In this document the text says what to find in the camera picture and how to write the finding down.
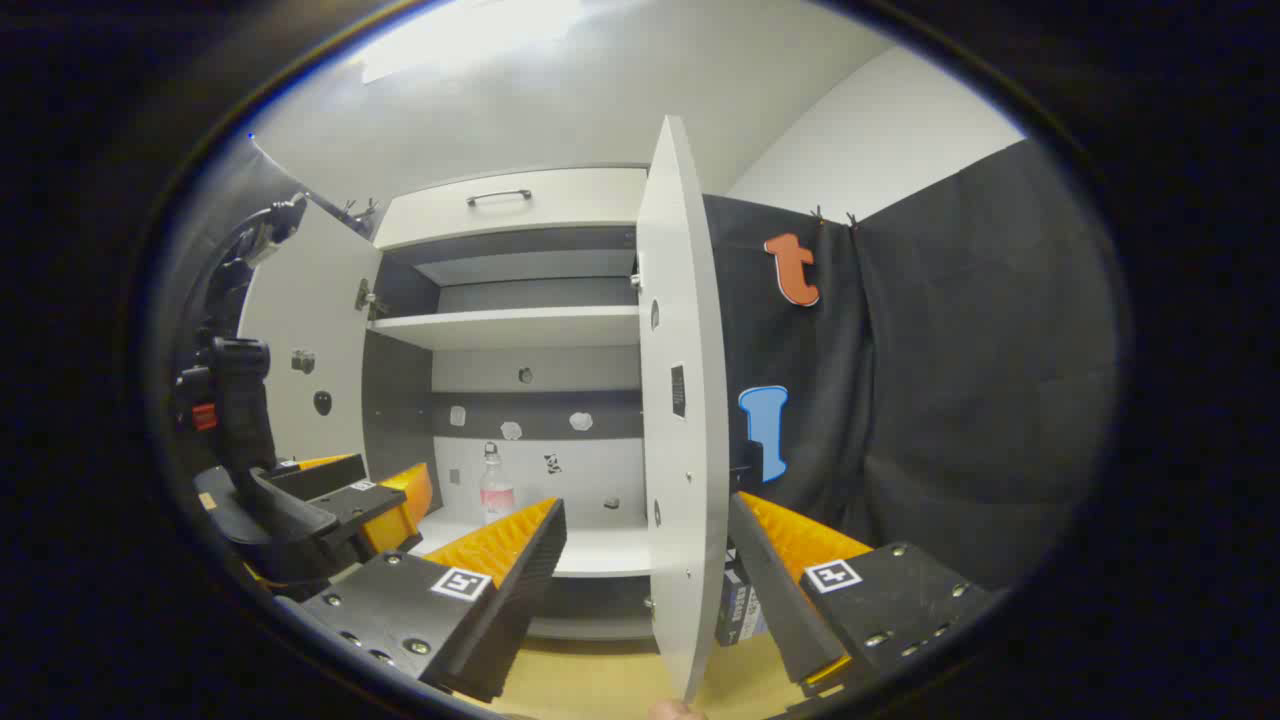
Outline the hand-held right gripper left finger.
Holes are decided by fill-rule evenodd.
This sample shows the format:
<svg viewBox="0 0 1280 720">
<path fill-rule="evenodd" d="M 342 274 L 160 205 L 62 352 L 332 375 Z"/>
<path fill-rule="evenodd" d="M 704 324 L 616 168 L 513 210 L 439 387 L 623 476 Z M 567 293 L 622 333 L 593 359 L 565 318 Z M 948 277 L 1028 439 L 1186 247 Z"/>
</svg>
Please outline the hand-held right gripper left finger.
<svg viewBox="0 0 1280 720">
<path fill-rule="evenodd" d="M 564 501 L 548 497 L 424 556 L 379 553 L 294 614 L 381 669 L 490 702 L 566 539 Z"/>
</svg>

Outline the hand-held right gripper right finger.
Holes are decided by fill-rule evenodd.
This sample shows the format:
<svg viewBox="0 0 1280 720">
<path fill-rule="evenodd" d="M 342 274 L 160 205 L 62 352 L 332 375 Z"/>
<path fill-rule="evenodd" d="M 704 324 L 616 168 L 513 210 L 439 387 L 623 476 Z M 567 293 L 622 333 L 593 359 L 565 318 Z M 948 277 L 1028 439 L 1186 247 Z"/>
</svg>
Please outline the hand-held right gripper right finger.
<svg viewBox="0 0 1280 720">
<path fill-rule="evenodd" d="M 936 653 L 998 600 L 915 544 L 870 547 L 746 492 L 728 507 L 736 557 L 804 691 L 873 685 Z"/>
</svg>

